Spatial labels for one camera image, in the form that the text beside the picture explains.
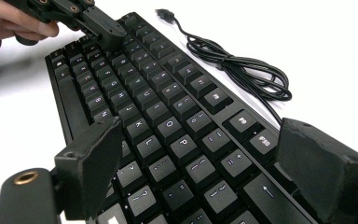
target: cable plug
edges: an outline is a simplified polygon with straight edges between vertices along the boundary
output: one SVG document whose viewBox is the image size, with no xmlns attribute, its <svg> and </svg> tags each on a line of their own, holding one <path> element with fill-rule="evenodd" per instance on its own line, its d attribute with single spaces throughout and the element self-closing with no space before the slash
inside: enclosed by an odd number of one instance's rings
<svg viewBox="0 0 358 224">
<path fill-rule="evenodd" d="M 169 11 L 168 9 L 156 9 L 156 13 L 161 19 L 169 23 L 172 23 L 172 21 L 175 19 L 173 12 Z"/>
</svg>

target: white background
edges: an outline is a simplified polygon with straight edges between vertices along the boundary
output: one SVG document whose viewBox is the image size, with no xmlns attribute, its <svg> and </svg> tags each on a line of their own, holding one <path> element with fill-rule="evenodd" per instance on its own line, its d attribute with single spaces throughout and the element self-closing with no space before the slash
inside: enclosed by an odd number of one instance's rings
<svg viewBox="0 0 358 224">
<path fill-rule="evenodd" d="M 233 55 L 277 66 L 289 76 L 294 95 L 290 102 L 273 103 L 278 114 L 306 121 L 358 151 L 358 1 L 97 0 L 96 6 L 114 19 L 136 11 L 185 48 L 185 37 L 176 26 L 154 12 L 167 8 L 187 32 L 212 39 Z M 82 35 L 61 26 L 58 37 L 34 47 L 15 39 L 4 41 L 0 187 L 19 171 L 50 170 L 53 157 L 65 147 L 44 57 Z M 205 66 L 227 83 L 225 75 Z M 276 125 L 253 97 L 228 86 Z"/>
</svg>

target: space bar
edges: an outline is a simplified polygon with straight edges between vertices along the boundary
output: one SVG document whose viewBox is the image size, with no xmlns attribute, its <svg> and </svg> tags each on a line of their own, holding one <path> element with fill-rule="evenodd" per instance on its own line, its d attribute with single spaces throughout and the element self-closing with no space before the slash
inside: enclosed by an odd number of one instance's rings
<svg viewBox="0 0 358 224">
<path fill-rule="evenodd" d="M 58 86 L 72 139 L 75 139 L 90 126 L 89 120 L 77 94 L 74 80 L 64 79 L 59 82 Z"/>
</svg>

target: black keyboard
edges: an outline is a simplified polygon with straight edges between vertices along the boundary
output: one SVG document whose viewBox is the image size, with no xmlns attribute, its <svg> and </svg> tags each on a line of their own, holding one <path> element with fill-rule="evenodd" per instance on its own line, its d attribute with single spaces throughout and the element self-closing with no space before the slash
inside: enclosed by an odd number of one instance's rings
<svg viewBox="0 0 358 224">
<path fill-rule="evenodd" d="M 136 13 L 122 49 L 46 57 L 66 143 L 120 116 L 120 169 L 96 223 L 317 223 L 275 161 L 279 132 Z"/>
</svg>

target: black cable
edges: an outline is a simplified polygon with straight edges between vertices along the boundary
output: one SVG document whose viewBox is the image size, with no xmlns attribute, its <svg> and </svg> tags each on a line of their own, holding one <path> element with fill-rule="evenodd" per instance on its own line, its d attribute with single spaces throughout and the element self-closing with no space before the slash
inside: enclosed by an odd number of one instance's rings
<svg viewBox="0 0 358 224">
<path fill-rule="evenodd" d="M 239 87 L 257 98 L 281 125 L 282 119 L 268 101 L 292 99 L 292 93 L 288 90 L 289 79 L 283 71 L 257 59 L 231 55 L 212 40 L 185 32 L 169 10 L 157 9 L 156 12 L 163 20 L 176 23 L 179 31 L 187 36 L 186 46 L 192 54 L 207 63 L 217 64 L 217 68 L 225 71 Z M 270 77 L 258 76 L 252 70 L 267 73 Z"/>
</svg>

